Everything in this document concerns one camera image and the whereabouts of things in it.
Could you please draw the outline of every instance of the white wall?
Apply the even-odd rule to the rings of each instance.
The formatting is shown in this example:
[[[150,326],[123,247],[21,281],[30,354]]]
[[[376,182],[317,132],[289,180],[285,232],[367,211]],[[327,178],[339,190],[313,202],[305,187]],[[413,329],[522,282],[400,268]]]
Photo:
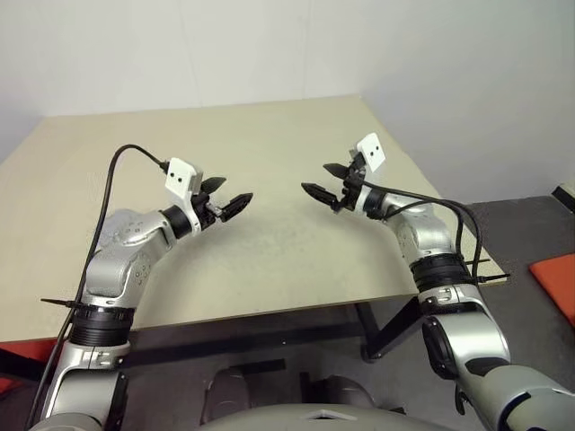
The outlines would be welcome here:
[[[360,92],[446,196],[548,193],[575,165],[573,16],[572,0],[1,0],[0,160],[38,116]]]
[[[575,198],[575,175],[565,181],[562,188]]]

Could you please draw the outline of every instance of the table leg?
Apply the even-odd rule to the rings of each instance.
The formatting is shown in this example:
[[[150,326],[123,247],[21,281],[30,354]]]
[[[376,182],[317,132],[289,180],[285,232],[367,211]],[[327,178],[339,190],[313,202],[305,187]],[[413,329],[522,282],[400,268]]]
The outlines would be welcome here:
[[[423,318],[417,296],[414,296],[381,330],[377,327],[369,303],[357,303],[356,311],[366,336],[366,344],[361,348],[361,355],[366,362],[374,362],[401,344],[419,328],[417,323]]]

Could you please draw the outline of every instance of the silver arm segment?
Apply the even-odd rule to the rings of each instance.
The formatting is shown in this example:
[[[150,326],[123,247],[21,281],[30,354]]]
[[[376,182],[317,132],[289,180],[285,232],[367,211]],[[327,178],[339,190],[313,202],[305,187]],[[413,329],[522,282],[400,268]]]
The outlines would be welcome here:
[[[456,381],[457,410],[463,414],[463,402],[469,402],[491,430],[572,429],[575,395],[536,370],[510,363],[507,341],[432,205],[406,208],[385,221],[384,215],[418,199],[364,184],[377,182],[385,160],[374,134],[362,139],[351,154],[353,161],[347,168],[324,165],[343,180],[341,201],[316,184],[302,186],[336,213],[346,208],[384,219],[394,232],[420,290],[429,362],[440,377]]]
[[[64,342],[41,418],[33,429],[119,430],[128,379],[118,370],[130,350],[133,316],[154,267],[177,239],[207,229],[217,219],[227,222],[249,204],[251,193],[225,207],[209,194],[226,180],[202,182],[202,170],[172,158],[165,187],[173,206],[138,215],[122,225],[94,254],[86,270],[81,303]]]

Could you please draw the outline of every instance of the white bracket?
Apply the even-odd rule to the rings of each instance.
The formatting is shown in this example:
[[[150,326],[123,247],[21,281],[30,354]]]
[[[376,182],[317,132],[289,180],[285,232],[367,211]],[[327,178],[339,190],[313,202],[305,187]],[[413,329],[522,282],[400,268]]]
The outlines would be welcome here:
[[[377,180],[376,172],[385,162],[385,153],[376,133],[370,133],[356,144],[356,150],[363,155],[366,161],[365,181],[375,182]],[[369,195],[369,187],[363,186],[356,202],[355,212],[363,213],[363,206]]]
[[[203,171],[190,163],[173,157],[165,179],[170,202],[179,207],[191,224],[191,234],[201,232],[201,224],[191,205],[191,197],[199,194]]]

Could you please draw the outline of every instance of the black cable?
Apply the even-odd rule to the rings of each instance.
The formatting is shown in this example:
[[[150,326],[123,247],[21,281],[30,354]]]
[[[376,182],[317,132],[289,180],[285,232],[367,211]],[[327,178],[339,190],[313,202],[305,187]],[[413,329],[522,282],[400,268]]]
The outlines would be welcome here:
[[[430,203],[438,204],[438,205],[441,205],[444,207],[450,207],[456,213],[457,213],[456,208],[459,208],[462,211],[464,211],[467,214],[467,216],[469,217],[469,219],[471,220],[471,222],[473,224],[473,229],[475,230],[475,240],[476,241],[475,241],[475,251],[473,254],[472,277],[473,277],[473,279],[477,280],[477,271],[479,269],[479,259],[480,259],[481,254],[482,254],[483,239],[482,239],[481,229],[480,229],[479,224],[477,223],[477,220],[475,219],[475,215],[473,214],[471,209],[466,207],[464,204],[461,204],[461,203],[456,202],[454,200],[445,200],[445,199],[440,199],[440,198],[433,198],[432,196],[421,195],[419,193],[412,193],[410,191],[399,190],[399,189],[390,189],[387,187],[382,187],[382,186],[378,186],[376,184],[372,184],[371,182],[367,182],[367,181],[364,181],[362,179],[358,179],[358,181],[364,186],[370,187],[371,189],[382,191],[384,193],[391,193],[394,195],[405,196],[407,198],[426,200]]]
[[[160,160],[156,159],[151,153],[149,153],[147,150],[145,150],[139,145],[133,145],[133,144],[123,145],[120,148],[118,148],[118,150],[116,150],[116,153],[114,153],[113,157],[111,158],[110,166],[108,167],[108,176],[106,178],[106,186],[104,189],[102,206],[100,208],[100,215],[98,216],[98,222],[96,223],[96,228],[94,229],[93,232],[92,243],[90,244],[90,249],[88,251],[84,263],[84,268],[82,269],[82,276],[80,276],[80,283],[78,283],[78,288],[75,293],[75,299],[74,299],[75,303],[79,303],[80,300],[82,299],[82,293],[84,291],[84,283],[86,279],[86,271],[88,270],[88,265],[90,265],[90,261],[92,260],[93,254],[95,253],[96,247],[98,246],[98,241],[100,240],[100,234],[102,233],[104,220],[106,218],[106,213],[108,211],[108,204],[110,203],[111,184],[114,179],[114,170],[116,169],[116,163],[118,162],[118,159],[121,156],[121,154],[128,149],[138,150],[140,153],[146,155],[155,164],[157,164],[160,167],[160,169],[162,169],[162,171],[167,172],[168,170],[169,166],[168,162],[161,162]],[[28,414],[28,419],[26,420],[24,431],[28,431],[34,425],[34,418],[36,417],[36,412],[38,410],[38,405],[40,403],[40,397],[42,395],[42,391],[46,386],[46,381],[48,380],[50,371],[52,369],[52,365],[54,364],[54,360],[58,356],[58,353],[62,348],[62,345],[64,344],[64,337],[66,335],[68,327],[70,326],[72,318],[74,317],[74,312],[75,308],[71,308],[68,315],[66,316],[66,319],[64,320],[64,324],[62,325],[60,332],[57,335],[56,344],[54,345],[52,351],[50,352],[48,362],[46,363],[46,367],[44,368],[44,372],[42,373],[42,376],[40,378],[40,383],[38,384],[38,389],[34,394],[34,399],[30,407],[30,413]]]
[[[457,232],[456,232],[456,252],[463,258],[464,254],[461,251],[461,240],[464,236],[464,217],[457,211]]]

